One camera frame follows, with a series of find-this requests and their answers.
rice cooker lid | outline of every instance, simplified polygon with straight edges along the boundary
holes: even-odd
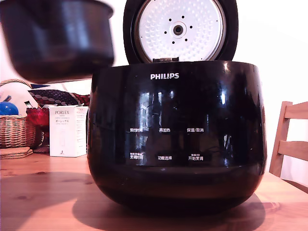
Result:
[[[238,40],[236,0],[128,0],[124,46],[130,64],[159,59],[231,61]]]

lid hinge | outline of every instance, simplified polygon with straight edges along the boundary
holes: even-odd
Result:
[[[153,59],[153,63],[170,63],[170,62],[179,62],[180,58],[160,58]]]

white inner lid plate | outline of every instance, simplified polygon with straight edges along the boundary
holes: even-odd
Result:
[[[150,62],[212,60],[224,42],[224,20],[217,0],[150,0],[139,17],[137,36]],[[177,26],[182,27],[180,35]]]

wooden table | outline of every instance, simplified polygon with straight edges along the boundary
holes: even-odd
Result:
[[[245,203],[211,217],[132,212],[93,183],[86,156],[1,160],[1,231],[308,231],[308,194],[266,173]]]

philips logo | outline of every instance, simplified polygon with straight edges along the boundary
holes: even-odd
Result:
[[[151,74],[151,80],[153,79],[172,79],[179,78],[179,73],[168,73],[168,74]]]

